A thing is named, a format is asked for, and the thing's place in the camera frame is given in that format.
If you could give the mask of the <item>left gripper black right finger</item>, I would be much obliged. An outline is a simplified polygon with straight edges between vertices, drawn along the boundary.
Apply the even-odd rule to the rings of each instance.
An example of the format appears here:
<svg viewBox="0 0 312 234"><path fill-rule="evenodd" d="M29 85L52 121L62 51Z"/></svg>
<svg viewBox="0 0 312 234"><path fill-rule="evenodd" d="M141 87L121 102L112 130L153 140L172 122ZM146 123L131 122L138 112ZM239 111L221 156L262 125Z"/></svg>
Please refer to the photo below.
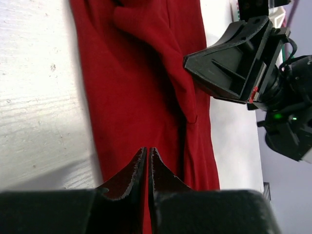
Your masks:
<svg viewBox="0 0 312 234"><path fill-rule="evenodd" d="M154 234L279 234L268 201L254 190L195 191L150 148L149 210Z"/></svg>

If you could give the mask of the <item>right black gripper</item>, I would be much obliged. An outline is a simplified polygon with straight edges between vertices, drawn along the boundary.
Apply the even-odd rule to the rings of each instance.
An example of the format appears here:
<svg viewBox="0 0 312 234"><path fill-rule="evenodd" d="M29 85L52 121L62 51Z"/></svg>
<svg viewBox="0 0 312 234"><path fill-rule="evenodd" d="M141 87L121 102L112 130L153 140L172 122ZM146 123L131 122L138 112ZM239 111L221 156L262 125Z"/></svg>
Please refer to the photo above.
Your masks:
<svg viewBox="0 0 312 234"><path fill-rule="evenodd" d="M215 44L187 55L183 67L209 95L249 102L248 110L294 112L311 107L312 56L295 58L297 45L288 37L289 29L271 30L267 16L232 22ZM275 54L287 43L292 53L277 66Z"/></svg>

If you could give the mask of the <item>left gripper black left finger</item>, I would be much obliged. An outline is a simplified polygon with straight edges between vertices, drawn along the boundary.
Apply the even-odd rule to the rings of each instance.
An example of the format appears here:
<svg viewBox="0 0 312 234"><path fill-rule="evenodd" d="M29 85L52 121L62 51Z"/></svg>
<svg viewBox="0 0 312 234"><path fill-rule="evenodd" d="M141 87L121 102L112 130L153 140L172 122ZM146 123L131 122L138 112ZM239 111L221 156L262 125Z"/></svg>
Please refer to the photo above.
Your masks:
<svg viewBox="0 0 312 234"><path fill-rule="evenodd" d="M2 234L140 234L146 148L94 189L2 192Z"/></svg>

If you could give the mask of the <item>dark red t shirt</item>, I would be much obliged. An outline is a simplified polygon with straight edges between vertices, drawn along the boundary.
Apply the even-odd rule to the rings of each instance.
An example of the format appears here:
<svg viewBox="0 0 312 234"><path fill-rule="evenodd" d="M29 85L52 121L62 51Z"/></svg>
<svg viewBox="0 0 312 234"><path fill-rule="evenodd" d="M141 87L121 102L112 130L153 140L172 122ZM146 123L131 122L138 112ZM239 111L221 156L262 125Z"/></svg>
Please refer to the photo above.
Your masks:
<svg viewBox="0 0 312 234"><path fill-rule="evenodd" d="M206 48L197 0L72 0L102 178L142 147L198 191L219 189L210 97L183 68Z"/></svg>

